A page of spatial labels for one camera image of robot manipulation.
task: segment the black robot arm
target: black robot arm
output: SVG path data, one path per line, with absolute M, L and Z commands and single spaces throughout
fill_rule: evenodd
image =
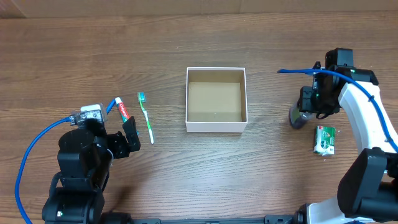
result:
M 106 134 L 102 114 L 98 109 L 73 115 L 72 124 L 78 129 L 60 138 L 61 171 L 54 175 L 42 211 L 45 223 L 99 223 L 112 160 L 140 149 L 134 117 L 123 124 L 124 137 L 121 132 Z M 62 187 L 57 187 L 59 180 Z

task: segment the open cardboard box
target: open cardboard box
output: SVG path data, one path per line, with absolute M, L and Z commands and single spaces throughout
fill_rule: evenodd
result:
M 188 132 L 242 133 L 248 123 L 244 68 L 187 68 Z

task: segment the green soap package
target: green soap package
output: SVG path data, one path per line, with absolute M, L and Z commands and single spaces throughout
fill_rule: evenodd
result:
M 335 154 L 335 128 L 317 126 L 313 151 L 322 156 Z

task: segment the wooden table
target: wooden table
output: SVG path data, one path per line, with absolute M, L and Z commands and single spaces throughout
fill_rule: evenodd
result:
M 81 106 L 125 101 L 141 150 L 115 161 L 106 207 L 134 218 L 233 218 L 291 214 L 336 194 L 358 155 L 345 113 L 289 126 L 288 110 L 308 68 L 336 47 L 354 49 L 355 65 L 372 69 L 384 106 L 398 127 L 396 12 L 227 14 L 0 20 L 0 223 L 23 223 L 14 183 L 35 136 Z M 242 134 L 187 133 L 187 67 L 245 67 L 249 123 Z M 137 92 L 154 130 L 149 142 Z M 109 133 L 121 129 L 117 110 Z M 312 153 L 316 125 L 336 127 L 336 155 Z M 21 198 L 34 223 L 58 172 L 63 124 L 33 148 Z

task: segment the green toothbrush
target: green toothbrush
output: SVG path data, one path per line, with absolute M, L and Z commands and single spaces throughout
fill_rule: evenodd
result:
M 154 135 L 152 134 L 152 128 L 150 128 L 147 111 L 145 110 L 144 106 L 142 105 L 142 103 L 146 102 L 145 94 L 144 94 L 144 92 L 138 92 L 137 96 L 138 96 L 139 105 L 141 106 L 141 110 L 144 113 L 145 120 L 147 121 L 150 143 L 153 144 L 154 143 Z

